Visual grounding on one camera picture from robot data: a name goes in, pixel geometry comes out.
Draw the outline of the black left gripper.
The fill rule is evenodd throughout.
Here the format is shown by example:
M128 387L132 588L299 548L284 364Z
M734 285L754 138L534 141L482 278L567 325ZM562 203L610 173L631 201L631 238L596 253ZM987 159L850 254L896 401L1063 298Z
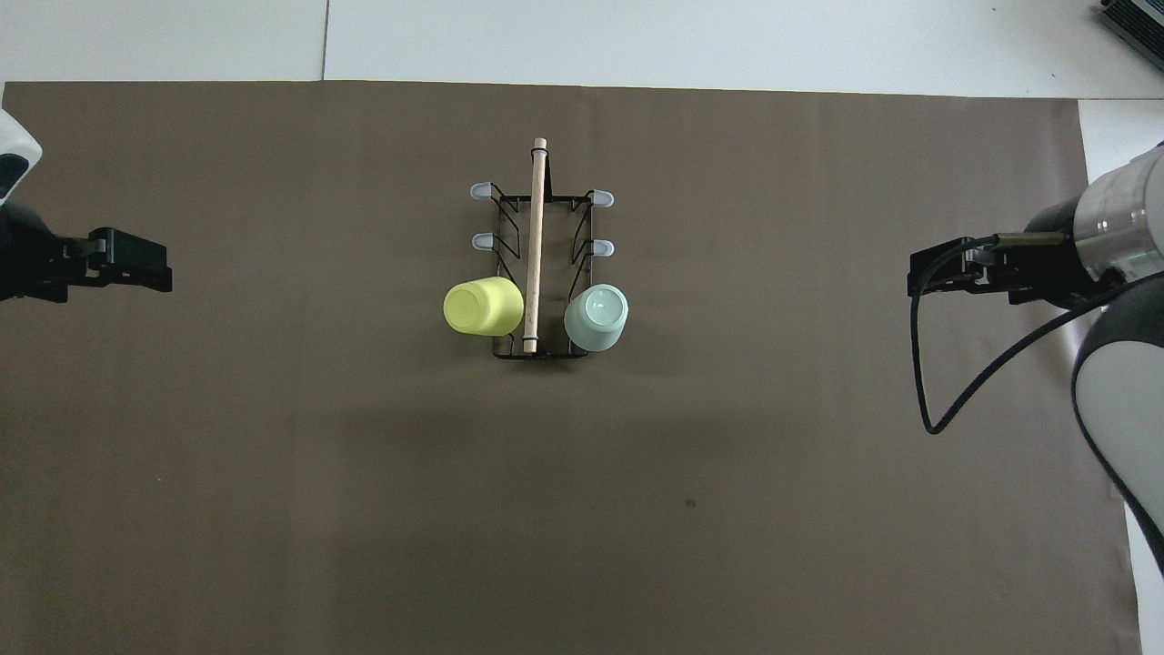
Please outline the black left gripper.
M93 229L87 237L65 240L54 235L28 205L15 200L3 202L1 299L9 301L24 297L66 302L68 285L55 282L58 258L59 273L68 285L125 285L148 287L158 293L172 291L166 245L112 227Z

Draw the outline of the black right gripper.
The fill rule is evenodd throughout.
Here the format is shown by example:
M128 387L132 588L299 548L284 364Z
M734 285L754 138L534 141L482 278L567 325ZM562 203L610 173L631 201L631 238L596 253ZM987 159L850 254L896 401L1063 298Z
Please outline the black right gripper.
M1008 291L1008 302L1045 301L1059 309L1074 309L1092 297L1092 277L1074 247L1077 200L1060 202L1035 215L1024 232L1059 232L1059 245L1018 247L1007 250L1008 264L1018 271L1018 290ZM1000 237L956 237L911 252L908 258L908 296L930 293L1001 293L991 282L993 264L981 264Z

